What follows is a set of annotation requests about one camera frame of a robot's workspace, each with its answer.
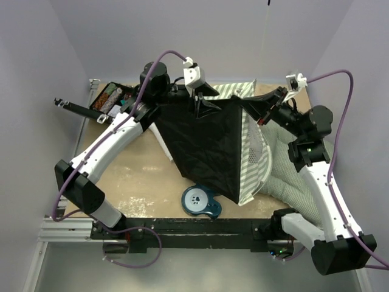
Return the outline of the green striped pet tent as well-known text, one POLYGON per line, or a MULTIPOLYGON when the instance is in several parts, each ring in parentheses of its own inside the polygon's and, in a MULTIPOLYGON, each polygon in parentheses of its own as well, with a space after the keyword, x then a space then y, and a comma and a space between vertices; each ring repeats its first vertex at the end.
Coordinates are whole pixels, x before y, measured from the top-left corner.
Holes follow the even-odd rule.
POLYGON ((253 201, 269 178, 270 145, 255 120, 236 104, 202 118, 187 104, 165 105, 155 124, 184 178, 239 206, 253 201))

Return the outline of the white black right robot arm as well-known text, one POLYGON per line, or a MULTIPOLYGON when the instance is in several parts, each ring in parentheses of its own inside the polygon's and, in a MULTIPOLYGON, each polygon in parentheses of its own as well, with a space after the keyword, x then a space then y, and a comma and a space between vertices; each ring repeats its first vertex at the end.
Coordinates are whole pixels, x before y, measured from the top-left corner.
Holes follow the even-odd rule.
POLYGON ((287 89, 279 87, 238 103, 258 125, 272 120, 296 137, 288 145, 289 159, 309 187, 322 227, 289 209, 272 217, 271 233, 279 239, 290 235, 299 241, 322 275, 364 268, 377 243, 351 215, 332 173, 335 157, 329 156, 323 141, 331 133, 332 111, 319 105, 301 113, 288 104, 288 96, 287 89))

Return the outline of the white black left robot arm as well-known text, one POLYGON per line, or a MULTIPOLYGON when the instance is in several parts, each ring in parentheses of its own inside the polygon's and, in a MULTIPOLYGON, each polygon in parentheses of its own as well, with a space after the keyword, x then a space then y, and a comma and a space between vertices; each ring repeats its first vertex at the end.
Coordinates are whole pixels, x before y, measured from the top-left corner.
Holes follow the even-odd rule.
POLYGON ((191 58, 183 62, 184 84, 174 89, 167 67, 160 61, 148 63, 140 77, 140 88, 121 107, 107 129, 70 162, 60 160, 55 176, 60 196, 78 211, 99 221, 111 238, 126 231, 126 217, 114 207, 96 183, 118 154, 158 118, 160 106, 201 101, 200 96, 217 96, 205 80, 203 69, 191 58))

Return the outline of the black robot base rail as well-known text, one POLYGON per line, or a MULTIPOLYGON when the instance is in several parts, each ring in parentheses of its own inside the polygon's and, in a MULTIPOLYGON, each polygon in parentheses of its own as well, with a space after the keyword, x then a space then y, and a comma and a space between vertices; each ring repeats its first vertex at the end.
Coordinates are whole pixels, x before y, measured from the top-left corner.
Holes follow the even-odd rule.
POLYGON ((165 249, 248 249, 290 256, 299 250, 290 235, 275 231, 272 220, 263 218, 129 218, 117 228, 134 228, 122 234, 104 230, 92 223, 91 239, 101 240, 110 254, 145 253, 158 248, 161 239, 165 249))

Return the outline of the green checkered pet cushion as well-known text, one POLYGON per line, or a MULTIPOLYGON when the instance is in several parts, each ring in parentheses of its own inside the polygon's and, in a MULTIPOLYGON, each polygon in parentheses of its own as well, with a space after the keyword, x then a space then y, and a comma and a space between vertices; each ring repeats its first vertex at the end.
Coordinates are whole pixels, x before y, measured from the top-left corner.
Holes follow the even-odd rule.
POLYGON ((296 209, 306 220, 322 228, 311 191, 289 159, 288 143, 296 137, 273 121, 262 126, 261 131, 270 146, 272 168, 260 192, 296 209))

